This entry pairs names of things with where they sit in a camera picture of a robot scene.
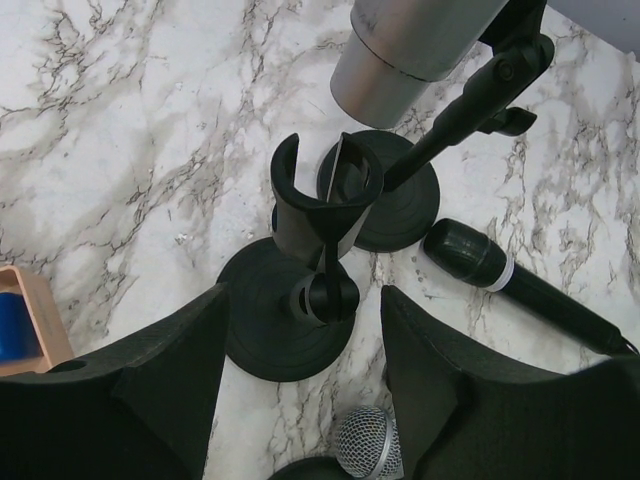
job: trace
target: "silver microphone grille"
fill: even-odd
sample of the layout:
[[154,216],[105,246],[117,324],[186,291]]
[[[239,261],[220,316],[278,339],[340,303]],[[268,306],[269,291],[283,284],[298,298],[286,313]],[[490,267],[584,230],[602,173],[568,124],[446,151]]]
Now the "silver microphone grille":
[[378,407],[358,407],[342,420],[335,433],[336,457],[354,478],[397,478],[402,468],[395,422]]

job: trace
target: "black round base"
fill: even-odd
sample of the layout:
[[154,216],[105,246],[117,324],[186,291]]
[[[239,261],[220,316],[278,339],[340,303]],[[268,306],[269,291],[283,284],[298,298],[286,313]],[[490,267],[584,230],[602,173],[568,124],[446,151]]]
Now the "black round base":
[[353,480],[335,458],[313,457],[299,460],[276,472],[269,480]]
[[[353,136],[373,150],[385,171],[413,146],[406,138],[382,130],[364,130]],[[327,196],[335,154],[336,146],[324,158],[318,172],[317,191],[322,200]],[[357,182],[354,172],[338,188],[349,196],[357,188]],[[356,246],[369,252],[395,252],[413,245],[427,234],[439,208],[438,177],[428,163],[393,192],[382,193],[371,207]]]
[[296,382],[338,358],[354,320],[315,327],[281,307],[281,299],[312,273],[281,253],[272,238],[252,243],[229,260],[218,282],[227,284],[231,300],[227,355],[233,363],[264,380]]

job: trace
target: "microphone stand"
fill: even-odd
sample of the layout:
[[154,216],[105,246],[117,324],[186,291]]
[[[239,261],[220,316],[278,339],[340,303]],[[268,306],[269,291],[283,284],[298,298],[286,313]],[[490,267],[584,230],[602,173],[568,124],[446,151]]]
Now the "microphone stand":
[[[540,33],[545,5],[546,0],[512,0],[505,6],[480,38],[492,47],[493,58],[469,78],[462,95],[436,117],[418,143],[381,130],[353,134],[375,152],[385,169],[384,192],[373,205],[356,246],[393,252],[418,242],[435,222],[440,206],[440,187],[431,160],[476,131],[517,136],[533,125],[535,114],[507,107],[553,60],[553,42]],[[329,191],[334,156],[335,147],[318,172],[321,199]],[[337,188],[348,193],[353,180],[347,177]]]
[[273,237],[231,258],[218,277],[231,302],[227,355],[246,372],[273,382],[309,378],[333,363],[353,330],[360,293],[339,263],[353,246],[383,171],[375,155],[343,134],[331,170],[334,185],[348,172],[352,195],[332,188],[327,201],[294,187],[298,136],[276,149],[271,184]]

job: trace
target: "silver microphone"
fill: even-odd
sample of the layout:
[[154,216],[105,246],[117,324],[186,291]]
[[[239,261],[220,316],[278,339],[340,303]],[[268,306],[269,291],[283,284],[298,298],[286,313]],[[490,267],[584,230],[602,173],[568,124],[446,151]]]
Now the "silver microphone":
[[336,430],[334,448],[338,463],[354,478],[404,476],[396,423],[382,408],[361,406],[349,412]]
[[508,0],[356,0],[353,32],[331,78],[350,116],[394,127],[431,82],[446,78]]

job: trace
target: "marble surface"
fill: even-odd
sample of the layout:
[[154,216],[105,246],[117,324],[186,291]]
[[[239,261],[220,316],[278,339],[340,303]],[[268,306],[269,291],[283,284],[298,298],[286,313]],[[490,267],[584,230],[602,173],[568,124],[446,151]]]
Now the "marble surface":
[[[268,235],[270,155],[290,133],[297,184],[313,191],[339,133],[362,129],[328,87],[349,11],[341,0],[0,3],[0,261],[51,279],[76,354],[174,311]],[[538,121],[438,157],[441,216],[489,232],[640,344],[640,66],[550,9],[544,31],[556,59],[517,102]],[[416,140],[489,56],[475,47],[397,131]],[[389,404],[385,283],[524,362],[569,372],[600,360],[417,246],[344,263],[363,297],[349,347],[298,384],[227,361],[206,479],[266,479],[324,452],[346,408]]]

